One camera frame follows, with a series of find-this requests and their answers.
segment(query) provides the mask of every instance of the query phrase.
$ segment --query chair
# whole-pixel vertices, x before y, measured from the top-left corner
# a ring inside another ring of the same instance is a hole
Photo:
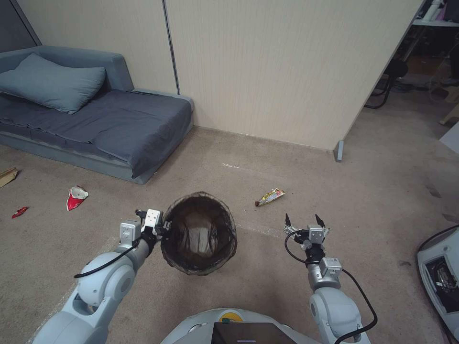
[[[372,97],[379,97],[379,96],[384,95],[384,99],[382,100],[382,103],[380,103],[379,105],[375,105],[375,106],[368,105],[368,104],[365,104],[364,106],[366,108],[372,108],[372,109],[377,109],[377,108],[382,107],[386,103],[387,98],[389,97],[389,93],[391,92],[391,88],[394,85],[395,80],[397,78],[405,76],[406,73],[408,73],[408,65],[406,64],[406,62],[399,61],[399,60],[391,60],[389,62],[389,65],[386,67],[383,73],[384,75],[387,75],[388,77],[386,79],[384,87],[382,88],[382,91],[381,92],[373,91],[371,94]]]

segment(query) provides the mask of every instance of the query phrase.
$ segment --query black mesh wastebasket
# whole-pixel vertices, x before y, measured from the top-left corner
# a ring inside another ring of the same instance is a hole
[[[161,241],[164,259],[188,275],[207,275],[236,253],[236,225],[221,200],[197,192],[175,201],[163,216],[170,221]]]

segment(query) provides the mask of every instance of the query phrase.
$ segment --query floor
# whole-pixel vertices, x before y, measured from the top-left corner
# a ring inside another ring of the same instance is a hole
[[[415,252],[459,221],[459,156],[438,141],[448,128],[437,122],[450,108],[424,93],[392,94],[383,108],[362,111],[341,164],[323,150],[195,128],[144,186],[0,146],[0,171],[21,170],[0,188],[0,342],[27,342],[62,306],[72,276],[116,246],[120,221],[135,218],[136,208],[165,210],[204,190],[235,218],[235,257],[211,275],[190,277],[156,247],[118,308],[108,343],[158,343],[185,317],[216,307],[264,313],[319,340],[307,271],[284,250],[286,212],[295,226],[314,223],[317,213],[332,228],[327,255],[354,274],[378,313],[368,333],[374,343],[446,343]],[[67,189],[77,184],[89,197],[67,212]],[[274,187],[286,195],[256,208]],[[371,321],[355,286],[341,281],[363,322]]]

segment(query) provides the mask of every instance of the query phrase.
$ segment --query gray sofa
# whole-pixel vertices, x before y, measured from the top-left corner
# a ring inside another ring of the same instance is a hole
[[[0,54],[0,73],[29,54],[104,67],[102,89],[73,115],[0,93],[0,144],[145,184],[193,126],[187,97],[134,89],[120,54],[37,46]]]

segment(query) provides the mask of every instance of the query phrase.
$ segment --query wall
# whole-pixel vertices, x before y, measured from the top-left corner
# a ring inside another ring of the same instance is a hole
[[[161,0],[18,0],[42,44],[121,53],[135,87],[176,93]]]
[[[422,0],[169,0],[195,124],[333,149]]]
[[[36,46],[9,0],[0,0],[0,53]]]
[[[195,123],[333,149],[422,0],[166,0]],[[43,44],[119,52],[175,92],[161,0],[18,0]]]

